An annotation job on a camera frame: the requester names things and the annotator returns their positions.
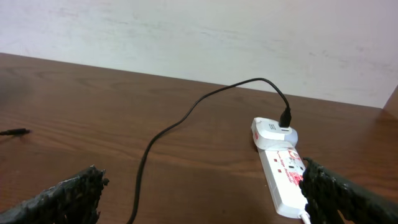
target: power adapter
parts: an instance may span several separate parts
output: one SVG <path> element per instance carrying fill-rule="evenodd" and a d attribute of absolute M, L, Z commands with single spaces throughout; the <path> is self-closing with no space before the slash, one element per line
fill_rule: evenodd
<path fill-rule="evenodd" d="M 278 121 L 267 118 L 254 118 L 251 129 L 276 212 L 310 223 L 305 211 L 307 199 L 299 187 L 305 166 L 295 149 L 296 130 L 281 128 Z"/>

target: black mechanical claw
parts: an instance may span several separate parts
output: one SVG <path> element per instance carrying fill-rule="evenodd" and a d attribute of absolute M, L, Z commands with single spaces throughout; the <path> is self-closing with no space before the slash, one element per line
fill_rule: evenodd
<path fill-rule="evenodd" d="M 398 205 L 342 177 L 309 158 L 300 181 L 312 224 L 344 224 L 338 211 L 356 224 L 396 224 Z"/>
<path fill-rule="evenodd" d="M 0 213 L 0 224 L 94 224 L 105 171 L 91 166 L 44 190 L 36 197 Z"/>

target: white charger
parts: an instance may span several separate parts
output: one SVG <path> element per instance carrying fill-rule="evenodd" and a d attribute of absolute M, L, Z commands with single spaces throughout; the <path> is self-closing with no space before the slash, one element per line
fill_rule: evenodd
<path fill-rule="evenodd" d="M 299 187 L 305 166 L 295 149 L 296 130 L 280 128 L 277 121 L 267 118 L 254 118 L 251 129 L 276 212 L 310 223 L 307 199 Z"/>

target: extension socket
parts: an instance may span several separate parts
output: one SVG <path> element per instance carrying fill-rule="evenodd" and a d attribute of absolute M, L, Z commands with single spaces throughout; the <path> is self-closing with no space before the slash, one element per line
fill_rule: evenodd
<path fill-rule="evenodd" d="M 266 118 L 254 118 L 251 129 L 276 212 L 301 218 L 307 199 L 299 187 L 305 166 L 295 150 L 297 132 L 280 128 L 277 121 Z"/>

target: white power strip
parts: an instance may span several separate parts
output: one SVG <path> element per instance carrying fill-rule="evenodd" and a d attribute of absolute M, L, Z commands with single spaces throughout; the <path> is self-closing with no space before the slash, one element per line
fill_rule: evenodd
<path fill-rule="evenodd" d="M 310 223 L 305 211 L 307 199 L 299 187 L 305 166 L 295 149 L 297 132 L 266 118 L 254 118 L 251 129 L 276 212 Z"/>

